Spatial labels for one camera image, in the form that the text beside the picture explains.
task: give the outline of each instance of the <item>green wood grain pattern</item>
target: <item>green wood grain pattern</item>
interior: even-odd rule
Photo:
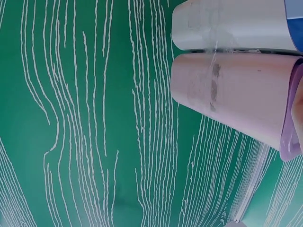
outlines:
[[[172,100],[179,3],[0,0],[0,226],[236,215],[260,143]]]

